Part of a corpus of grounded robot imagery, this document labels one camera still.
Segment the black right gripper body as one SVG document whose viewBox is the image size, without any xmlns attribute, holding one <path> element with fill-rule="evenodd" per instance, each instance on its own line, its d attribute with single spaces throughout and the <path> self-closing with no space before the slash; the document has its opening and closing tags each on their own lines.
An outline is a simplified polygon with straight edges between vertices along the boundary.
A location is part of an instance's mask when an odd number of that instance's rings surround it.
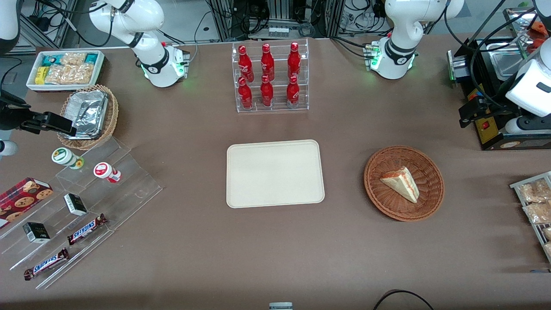
<svg viewBox="0 0 551 310">
<path fill-rule="evenodd" d="M 33 119 L 30 105 L 8 91 L 1 92 L 0 129 L 9 131 L 19 128 L 24 122 Z"/>
</svg>

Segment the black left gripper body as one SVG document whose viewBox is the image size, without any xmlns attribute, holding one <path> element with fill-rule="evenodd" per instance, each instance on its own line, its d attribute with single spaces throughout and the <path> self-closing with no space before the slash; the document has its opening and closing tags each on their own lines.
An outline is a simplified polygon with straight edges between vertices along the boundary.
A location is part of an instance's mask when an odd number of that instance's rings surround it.
<svg viewBox="0 0 551 310">
<path fill-rule="evenodd" d="M 486 101 L 489 112 L 486 114 L 486 121 L 494 121 L 497 124 L 506 122 L 522 116 L 522 109 L 510 101 L 490 102 Z"/>
</svg>

